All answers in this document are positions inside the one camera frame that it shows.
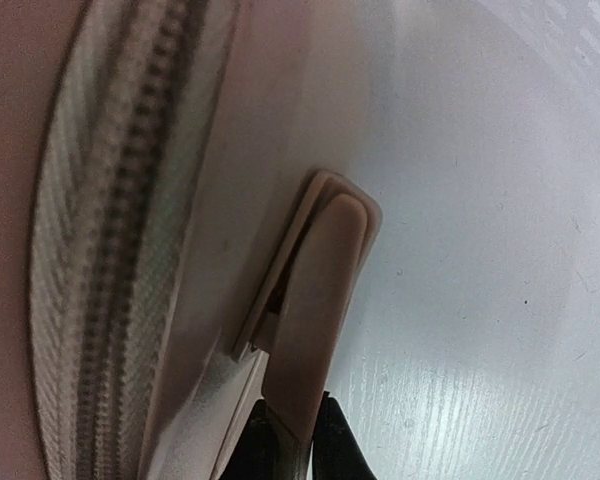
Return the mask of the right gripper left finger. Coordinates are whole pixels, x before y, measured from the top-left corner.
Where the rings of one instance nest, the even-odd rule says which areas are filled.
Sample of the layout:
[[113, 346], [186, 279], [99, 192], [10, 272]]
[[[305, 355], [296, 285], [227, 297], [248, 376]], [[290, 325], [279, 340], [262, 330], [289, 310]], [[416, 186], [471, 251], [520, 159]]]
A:
[[229, 480], [305, 478], [305, 445], [257, 400], [229, 459]]

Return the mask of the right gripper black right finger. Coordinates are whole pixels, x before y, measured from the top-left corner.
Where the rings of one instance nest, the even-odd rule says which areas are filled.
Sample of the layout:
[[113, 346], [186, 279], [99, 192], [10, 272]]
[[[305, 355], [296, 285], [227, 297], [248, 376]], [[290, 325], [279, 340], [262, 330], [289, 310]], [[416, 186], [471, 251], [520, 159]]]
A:
[[313, 433], [312, 478], [375, 480], [338, 401], [323, 394]]

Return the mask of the pink hard-shell suitcase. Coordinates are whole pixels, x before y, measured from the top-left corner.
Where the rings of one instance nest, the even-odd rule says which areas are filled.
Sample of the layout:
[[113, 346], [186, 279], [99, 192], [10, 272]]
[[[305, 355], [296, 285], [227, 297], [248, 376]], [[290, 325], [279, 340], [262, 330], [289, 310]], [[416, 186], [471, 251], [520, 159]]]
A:
[[0, 1], [0, 479], [305, 445], [381, 222], [352, 1]]

